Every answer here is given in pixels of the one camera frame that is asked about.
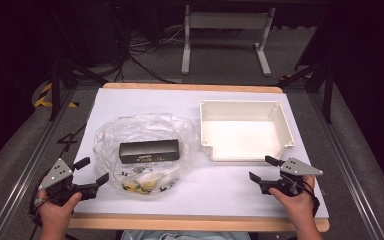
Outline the person's left hand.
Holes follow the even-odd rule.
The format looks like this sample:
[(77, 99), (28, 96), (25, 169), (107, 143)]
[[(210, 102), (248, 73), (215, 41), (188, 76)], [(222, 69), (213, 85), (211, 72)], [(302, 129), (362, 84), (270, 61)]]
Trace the person's left hand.
[(81, 193), (75, 193), (63, 206), (55, 205), (50, 201), (43, 203), (38, 208), (43, 229), (51, 232), (62, 232), (67, 230), (71, 214), (76, 205), (80, 202), (81, 197)]

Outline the white plastic container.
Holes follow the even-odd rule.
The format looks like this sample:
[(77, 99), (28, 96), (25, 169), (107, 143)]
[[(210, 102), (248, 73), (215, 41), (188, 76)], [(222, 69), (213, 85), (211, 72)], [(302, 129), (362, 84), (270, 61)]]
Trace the white plastic container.
[(202, 100), (201, 146), (213, 161), (280, 158), (295, 146), (279, 101)]

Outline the white table sheet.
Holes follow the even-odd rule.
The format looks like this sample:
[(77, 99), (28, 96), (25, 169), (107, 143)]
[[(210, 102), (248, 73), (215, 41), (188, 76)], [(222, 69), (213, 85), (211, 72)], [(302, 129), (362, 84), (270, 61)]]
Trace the white table sheet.
[(285, 211), (271, 195), (262, 194), (252, 182), (252, 172), (263, 179), (275, 180), (278, 168), (265, 161), (213, 161), (201, 146), (200, 103), (202, 100), (279, 101), (295, 140), (280, 158), (309, 160), (295, 123), (288, 98), (283, 93), (192, 91), (155, 89), (109, 89), (98, 91), (77, 156), (92, 157), (95, 132), (118, 117), (145, 113), (171, 113), (192, 121), (198, 132), (199, 151), (191, 168), (172, 188), (154, 196), (125, 193), (111, 184), (100, 188), (93, 200), (76, 207), (78, 213), (136, 214), (203, 217), (280, 218)]

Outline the white metal stand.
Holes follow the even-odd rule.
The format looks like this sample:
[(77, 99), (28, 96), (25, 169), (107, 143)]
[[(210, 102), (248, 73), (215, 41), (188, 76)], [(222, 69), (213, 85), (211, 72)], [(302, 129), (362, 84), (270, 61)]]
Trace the white metal stand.
[(222, 12), (196, 12), (191, 6), (185, 7), (184, 17), (184, 48), (181, 65), (181, 73), (187, 75), (190, 70), (192, 29), (239, 29), (260, 30), (261, 40), (254, 44), (254, 48), (265, 76), (271, 75), (264, 49), (275, 16), (276, 9), (269, 8), (264, 13), (222, 13)]

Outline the black cardboard box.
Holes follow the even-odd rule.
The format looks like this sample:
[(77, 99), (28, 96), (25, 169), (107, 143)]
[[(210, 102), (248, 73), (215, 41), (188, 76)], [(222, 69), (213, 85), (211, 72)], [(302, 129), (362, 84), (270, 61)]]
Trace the black cardboard box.
[(180, 159), (177, 139), (127, 142), (119, 145), (122, 164), (177, 161)]

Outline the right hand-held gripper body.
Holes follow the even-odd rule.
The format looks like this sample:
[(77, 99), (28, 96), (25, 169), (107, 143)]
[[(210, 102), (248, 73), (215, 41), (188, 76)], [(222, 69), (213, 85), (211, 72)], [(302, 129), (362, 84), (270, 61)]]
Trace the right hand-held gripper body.
[(288, 158), (283, 161), (280, 170), (280, 178), (276, 181), (262, 180), (259, 185), (263, 194), (268, 194), (270, 188), (275, 188), (288, 197), (295, 197), (304, 190), (304, 176), (321, 176), (323, 171), (296, 158)]

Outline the small yellow white parts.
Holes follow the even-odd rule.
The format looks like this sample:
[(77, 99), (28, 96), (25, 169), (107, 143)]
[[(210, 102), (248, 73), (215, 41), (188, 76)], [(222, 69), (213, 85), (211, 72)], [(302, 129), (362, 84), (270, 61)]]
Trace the small yellow white parts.
[(164, 192), (178, 181), (178, 174), (173, 169), (135, 167), (123, 177), (123, 190), (142, 195)]

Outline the aluminium floor rail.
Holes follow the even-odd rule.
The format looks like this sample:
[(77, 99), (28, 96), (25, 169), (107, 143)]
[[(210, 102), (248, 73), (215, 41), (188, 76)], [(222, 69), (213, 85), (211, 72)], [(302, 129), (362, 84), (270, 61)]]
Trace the aluminium floor rail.
[(352, 196), (354, 204), (362, 217), (363, 223), (369, 233), (371, 240), (384, 240), (384, 231), (362, 189), (362, 186), (352, 169), (348, 157), (339, 141), (339, 138), (331, 124), (326, 120), (323, 113), (321, 100), (316, 94), (309, 94), (310, 101), (317, 112), (318, 118), (328, 136), (329, 142), (335, 152), (335, 160), (339, 165), (340, 172), (344, 177), (346, 185)]
[(43, 158), (45, 150), (49, 145), (51, 137), (54, 134), (64, 111), (68, 108), (74, 94), (74, 90), (67, 90), (63, 94), (63, 97), (60, 99), (60, 109), (56, 111), (54, 118), (47, 123), (32, 155), (29, 157), (23, 171), (21, 172), (21, 175), (11, 188), (10, 195), (0, 211), (0, 240), (17, 208), (19, 207), (22, 198), (28, 190), (30, 183), (40, 165), (41, 159)]

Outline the person's right hand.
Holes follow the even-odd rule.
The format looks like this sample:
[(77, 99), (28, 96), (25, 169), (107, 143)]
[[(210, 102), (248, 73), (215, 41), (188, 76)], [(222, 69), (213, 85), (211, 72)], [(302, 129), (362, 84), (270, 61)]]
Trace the person's right hand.
[(296, 228), (315, 223), (313, 200), (307, 192), (303, 191), (295, 197), (288, 197), (275, 188), (270, 188), (269, 192), (283, 205)]

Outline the person's light blue clothing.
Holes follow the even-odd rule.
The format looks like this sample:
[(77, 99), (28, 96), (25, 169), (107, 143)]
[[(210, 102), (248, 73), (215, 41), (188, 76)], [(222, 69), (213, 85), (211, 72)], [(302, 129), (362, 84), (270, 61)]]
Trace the person's light blue clothing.
[(251, 240), (247, 232), (127, 230), (120, 240)]

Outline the clear plastic bag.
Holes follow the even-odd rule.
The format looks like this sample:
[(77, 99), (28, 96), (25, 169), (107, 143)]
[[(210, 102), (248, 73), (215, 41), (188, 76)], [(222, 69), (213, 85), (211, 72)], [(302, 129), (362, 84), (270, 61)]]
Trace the clear plastic bag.
[[(121, 143), (169, 139), (179, 141), (180, 159), (177, 161), (122, 164), (119, 159)], [(198, 143), (194, 125), (188, 119), (169, 113), (120, 117), (104, 124), (95, 132), (95, 167), (100, 173), (109, 173), (109, 183), (120, 191), (125, 191), (121, 187), (123, 177), (135, 167), (173, 169), (179, 180), (195, 159)]]

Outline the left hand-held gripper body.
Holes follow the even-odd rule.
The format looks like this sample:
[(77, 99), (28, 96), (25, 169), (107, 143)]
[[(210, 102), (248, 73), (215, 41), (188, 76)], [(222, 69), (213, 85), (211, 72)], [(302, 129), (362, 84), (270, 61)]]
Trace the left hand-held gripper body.
[(45, 190), (56, 205), (64, 205), (75, 193), (82, 194), (81, 200), (95, 197), (94, 184), (78, 185), (73, 183), (74, 164), (68, 165), (59, 158), (38, 187), (39, 190)]

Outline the black metal stand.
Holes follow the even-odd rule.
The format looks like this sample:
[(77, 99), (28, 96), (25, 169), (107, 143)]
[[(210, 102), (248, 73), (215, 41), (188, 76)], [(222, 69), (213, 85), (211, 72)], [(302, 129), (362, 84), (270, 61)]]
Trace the black metal stand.
[(73, 71), (76, 70), (77, 72), (82, 73), (85, 75), (88, 79), (93, 80), (95, 83), (97, 83), (99, 86), (103, 86), (107, 83), (107, 80), (105, 80), (103, 77), (99, 76), (96, 73), (93, 73), (92, 71), (88, 70), (86, 67), (81, 66), (78, 63), (75, 63), (73, 61), (70, 61), (68, 59), (64, 58), (58, 58), (53, 65), (52, 71), (51, 71), (51, 90), (52, 90), (52, 113), (50, 120), (53, 121), (57, 118), (57, 115), (59, 114), (60, 110), (63, 107), (63, 103), (61, 100), (61, 87), (60, 83), (63, 83), (63, 85), (68, 90), (75, 90), (77, 86), (79, 85), (77, 78), (75, 77), (75, 74)]
[(327, 123), (331, 124), (331, 103), (334, 80), (333, 70), (330, 65), (324, 63), (310, 65), (291, 76), (283, 76), (275, 86), (284, 88), (299, 79), (305, 78), (307, 75), (310, 75), (310, 77), (304, 88), (308, 93), (316, 93), (321, 86), (324, 86), (322, 113)]

